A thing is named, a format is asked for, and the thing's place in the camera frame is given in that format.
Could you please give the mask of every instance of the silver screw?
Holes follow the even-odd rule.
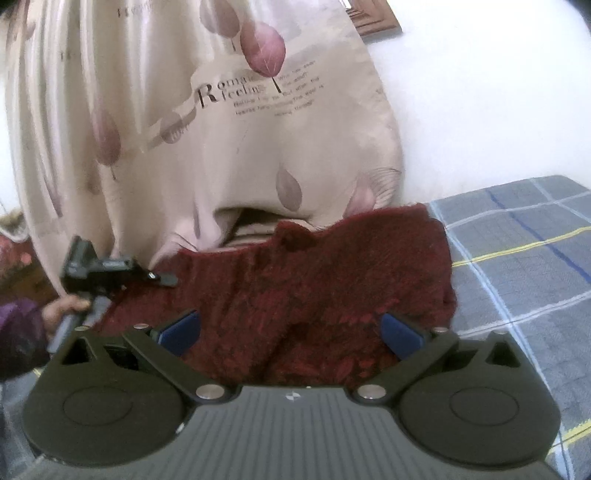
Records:
[[[195,393],[199,398],[204,400],[217,400],[218,398],[222,398],[226,391],[221,385],[215,384],[207,384],[201,385]]]
[[[361,385],[357,394],[366,400],[379,400],[386,396],[386,389],[381,385]]]

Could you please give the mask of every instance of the wooden picture frame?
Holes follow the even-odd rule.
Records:
[[[340,0],[347,9],[359,35],[369,35],[392,29],[393,33],[402,31],[400,23],[388,5],[388,0]]]

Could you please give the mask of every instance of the blue gripper pad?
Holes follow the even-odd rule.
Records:
[[[191,312],[164,328],[156,341],[173,355],[181,356],[199,340],[200,334],[201,317]]]
[[[400,360],[411,356],[425,345],[425,338],[389,313],[382,316],[382,340]]]

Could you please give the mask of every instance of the gray ribbed surface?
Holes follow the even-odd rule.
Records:
[[[21,480],[558,480],[544,463],[468,471],[429,457],[381,408],[340,388],[245,387],[197,409],[175,441],[128,465],[74,468],[41,458]]]

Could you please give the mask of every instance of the gray bedsheet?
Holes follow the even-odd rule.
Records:
[[[446,225],[452,251],[453,329],[470,338],[510,331],[562,412],[548,462],[564,478],[584,480],[591,473],[591,192],[545,177],[438,200],[430,209]],[[0,391],[8,478],[33,460],[20,412],[35,378]]]

